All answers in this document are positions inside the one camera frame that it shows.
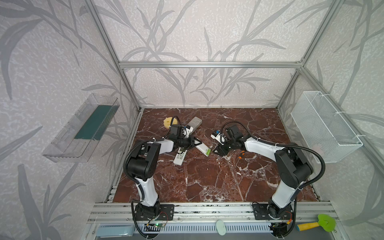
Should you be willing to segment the white remote with batteries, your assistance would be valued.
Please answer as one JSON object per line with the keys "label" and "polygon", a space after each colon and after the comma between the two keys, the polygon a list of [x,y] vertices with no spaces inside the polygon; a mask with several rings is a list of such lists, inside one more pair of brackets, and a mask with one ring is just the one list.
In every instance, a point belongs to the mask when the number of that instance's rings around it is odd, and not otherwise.
{"label": "white remote with batteries", "polygon": [[201,152],[203,153],[206,157],[208,157],[211,153],[211,149],[208,148],[203,142],[201,145],[199,146],[196,146],[196,148]]}

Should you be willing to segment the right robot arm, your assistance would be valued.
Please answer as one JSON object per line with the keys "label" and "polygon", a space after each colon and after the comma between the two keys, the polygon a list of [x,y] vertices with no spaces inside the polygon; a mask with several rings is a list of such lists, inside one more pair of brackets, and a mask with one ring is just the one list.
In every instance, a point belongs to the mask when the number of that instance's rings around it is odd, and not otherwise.
{"label": "right robot arm", "polygon": [[[219,142],[213,152],[224,157],[231,150],[240,149],[276,162],[281,181],[269,200],[267,211],[271,218],[279,219],[303,188],[321,179],[326,170],[326,163],[322,156],[312,149],[294,143],[269,142],[253,136],[249,130],[245,136],[238,128],[238,125],[242,124],[237,121],[232,121],[232,123],[233,125],[226,129],[228,137],[225,137],[221,130],[216,130],[211,134],[211,138]],[[304,151],[318,158],[321,164],[320,172],[310,181],[308,178],[314,173],[314,168],[303,153]]]}

